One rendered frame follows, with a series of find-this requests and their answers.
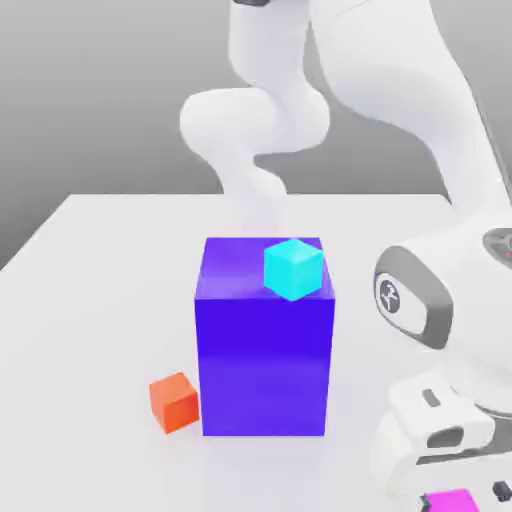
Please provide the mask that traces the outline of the large purple box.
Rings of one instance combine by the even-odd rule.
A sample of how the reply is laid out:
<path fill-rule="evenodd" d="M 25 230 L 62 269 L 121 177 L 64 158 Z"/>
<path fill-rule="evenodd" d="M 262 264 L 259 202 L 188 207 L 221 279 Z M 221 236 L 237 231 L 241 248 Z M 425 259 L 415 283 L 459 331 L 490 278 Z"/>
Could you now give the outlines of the large purple box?
<path fill-rule="evenodd" d="M 335 293 L 288 301 L 264 286 L 264 250 L 286 238 L 209 237 L 194 297 L 203 433 L 325 432 Z"/>

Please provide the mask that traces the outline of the small orange cube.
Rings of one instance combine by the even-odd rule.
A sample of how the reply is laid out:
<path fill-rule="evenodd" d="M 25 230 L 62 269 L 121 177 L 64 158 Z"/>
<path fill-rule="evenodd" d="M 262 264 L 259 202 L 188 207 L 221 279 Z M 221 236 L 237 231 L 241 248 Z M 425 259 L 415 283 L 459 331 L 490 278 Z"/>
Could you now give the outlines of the small orange cube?
<path fill-rule="evenodd" d="M 182 372 L 151 383 L 149 395 L 152 413 L 166 434 L 200 419 L 198 393 Z"/>

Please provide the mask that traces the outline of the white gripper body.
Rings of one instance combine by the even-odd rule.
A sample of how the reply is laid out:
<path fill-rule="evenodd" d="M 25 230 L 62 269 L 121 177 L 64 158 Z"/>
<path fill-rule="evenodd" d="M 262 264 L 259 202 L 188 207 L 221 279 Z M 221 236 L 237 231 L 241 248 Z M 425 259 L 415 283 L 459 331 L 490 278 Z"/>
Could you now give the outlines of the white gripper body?
<path fill-rule="evenodd" d="M 512 420 L 497 418 L 490 444 L 461 454 L 428 456 L 412 444 L 393 413 L 382 418 L 374 444 L 374 477 L 395 500 L 415 500 L 424 493 L 466 489 L 483 512 L 496 512 L 491 487 L 512 481 Z"/>

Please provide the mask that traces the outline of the small magenta cube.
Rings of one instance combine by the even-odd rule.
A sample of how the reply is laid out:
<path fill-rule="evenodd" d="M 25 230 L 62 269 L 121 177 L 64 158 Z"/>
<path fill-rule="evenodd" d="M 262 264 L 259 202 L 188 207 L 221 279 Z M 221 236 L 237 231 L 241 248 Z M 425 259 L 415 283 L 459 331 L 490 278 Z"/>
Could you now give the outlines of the small magenta cube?
<path fill-rule="evenodd" d="M 466 489 L 427 493 L 426 512 L 480 512 L 471 493 Z"/>

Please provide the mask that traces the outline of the small cyan cube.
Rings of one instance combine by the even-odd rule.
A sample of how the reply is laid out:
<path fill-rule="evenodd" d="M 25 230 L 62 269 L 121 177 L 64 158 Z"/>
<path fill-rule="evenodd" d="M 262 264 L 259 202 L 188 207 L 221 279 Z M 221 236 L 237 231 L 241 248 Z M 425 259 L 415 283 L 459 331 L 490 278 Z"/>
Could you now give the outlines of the small cyan cube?
<path fill-rule="evenodd" d="M 299 300 L 322 287 L 324 253 L 299 239 L 264 250 L 263 283 L 288 301 Z"/>

